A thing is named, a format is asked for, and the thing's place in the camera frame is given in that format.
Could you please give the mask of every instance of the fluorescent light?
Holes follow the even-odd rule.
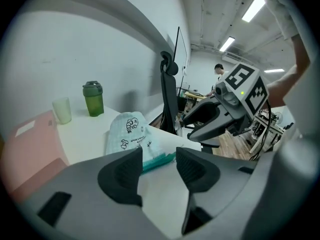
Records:
[[[242,19],[246,22],[250,22],[253,17],[260,11],[260,9],[265,5],[264,0],[253,0],[249,9],[243,15]]]
[[[282,68],[265,70],[265,73],[284,72]]]
[[[229,36],[228,40],[224,43],[224,45],[221,47],[220,52],[224,52],[233,42],[234,38]]]

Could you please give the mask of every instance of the office chair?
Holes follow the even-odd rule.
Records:
[[[163,61],[161,61],[160,65],[160,71],[162,97],[164,103],[160,129],[168,133],[178,135],[175,129],[175,122],[179,110],[178,97],[176,95],[176,79],[174,76],[178,73],[179,68],[178,65],[172,60],[170,53],[162,51],[160,54],[163,58]],[[219,148],[220,143],[216,139],[209,139],[202,141],[201,145],[210,148]]]

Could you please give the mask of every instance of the pink box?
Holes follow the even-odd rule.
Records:
[[[50,110],[13,129],[4,144],[0,175],[8,194],[21,202],[68,165]]]

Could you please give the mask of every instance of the green bottle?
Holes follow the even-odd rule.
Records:
[[[91,117],[97,117],[104,113],[104,101],[102,99],[102,86],[98,81],[88,81],[83,87],[83,96],[86,107]]]

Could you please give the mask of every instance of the white ceiling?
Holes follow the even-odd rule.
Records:
[[[295,63],[293,47],[289,40],[284,41],[269,9],[263,6],[250,22],[242,20],[252,1],[183,0],[191,44],[220,49],[231,36],[235,41],[227,51],[252,61],[261,70],[289,70]],[[283,73],[266,75],[269,81],[281,76]]]

